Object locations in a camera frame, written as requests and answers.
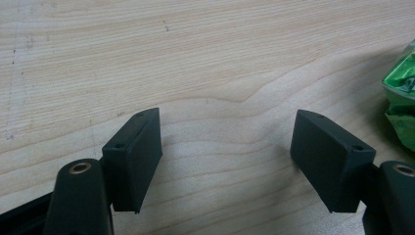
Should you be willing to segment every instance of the wood grain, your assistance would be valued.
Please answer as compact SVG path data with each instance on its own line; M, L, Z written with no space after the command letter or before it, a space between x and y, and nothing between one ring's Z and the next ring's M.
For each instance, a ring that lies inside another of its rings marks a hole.
M381 79L414 37L408 1L0 3L0 212L101 157L133 114L161 108L164 155L115 234L363 234L329 214L289 148L297 109L411 161Z

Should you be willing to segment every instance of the black mount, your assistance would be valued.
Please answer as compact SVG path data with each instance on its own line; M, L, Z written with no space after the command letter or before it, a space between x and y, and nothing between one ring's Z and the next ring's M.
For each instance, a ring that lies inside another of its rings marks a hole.
M376 151L319 114L298 110L291 157L330 212L366 206L366 234L415 234L415 165L373 164Z
M114 234L110 205L138 213L161 158L159 109L133 116L103 155L62 167L52 193L0 215L0 234Z

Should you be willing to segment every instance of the metal grommet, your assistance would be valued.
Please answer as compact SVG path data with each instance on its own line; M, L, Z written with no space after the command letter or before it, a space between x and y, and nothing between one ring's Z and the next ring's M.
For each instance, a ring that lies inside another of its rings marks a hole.
M393 166L393 169L406 176L415 177L415 170L409 166L403 164L396 164Z
M88 170L89 168L91 168L91 163L79 163L79 164L74 164L70 169L69 169L69 173L71 174L79 174L79 173L83 173L86 170Z

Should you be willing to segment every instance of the light wooden surface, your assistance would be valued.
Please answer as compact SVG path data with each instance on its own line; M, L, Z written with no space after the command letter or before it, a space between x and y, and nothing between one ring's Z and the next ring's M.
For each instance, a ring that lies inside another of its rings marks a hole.
M164 155L115 234L363 234L329 214L289 156L297 109L410 161L381 79L415 38L408 1L0 2L0 212L101 157L161 108Z

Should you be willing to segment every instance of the green wrapper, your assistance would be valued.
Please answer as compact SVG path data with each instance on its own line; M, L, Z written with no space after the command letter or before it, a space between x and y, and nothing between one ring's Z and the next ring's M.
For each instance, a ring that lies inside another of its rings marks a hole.
M386 116L404 146L415 151L415 40L383 80L391 104Z

